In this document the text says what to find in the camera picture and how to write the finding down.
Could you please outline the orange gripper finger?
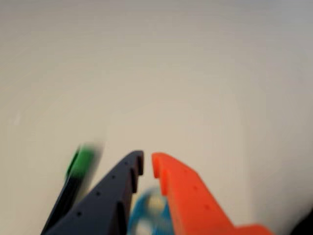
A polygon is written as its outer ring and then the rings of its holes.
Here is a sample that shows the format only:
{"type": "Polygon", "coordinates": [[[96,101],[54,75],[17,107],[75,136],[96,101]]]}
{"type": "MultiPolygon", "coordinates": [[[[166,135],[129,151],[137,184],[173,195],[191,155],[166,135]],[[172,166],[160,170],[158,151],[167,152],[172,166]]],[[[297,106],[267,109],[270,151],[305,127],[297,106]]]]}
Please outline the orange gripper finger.
{"type": "Polygon", "coordinates": [[[262,225],[235,226],[200,176],[166,153],[153,153],[154,177],[166,196],[177,235],[269,235],[262,225]]]}

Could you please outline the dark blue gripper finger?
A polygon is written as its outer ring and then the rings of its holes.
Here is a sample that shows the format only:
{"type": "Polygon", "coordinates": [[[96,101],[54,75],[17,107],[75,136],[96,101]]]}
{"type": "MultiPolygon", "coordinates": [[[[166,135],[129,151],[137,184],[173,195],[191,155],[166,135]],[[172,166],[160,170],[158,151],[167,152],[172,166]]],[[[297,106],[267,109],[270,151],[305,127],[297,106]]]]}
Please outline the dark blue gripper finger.
{"type": "Polygon", "coordinates": [[[48,235],[125,235],[132,195],[143,175],[144,152],[126,155],[69,212],[48,235]]]}

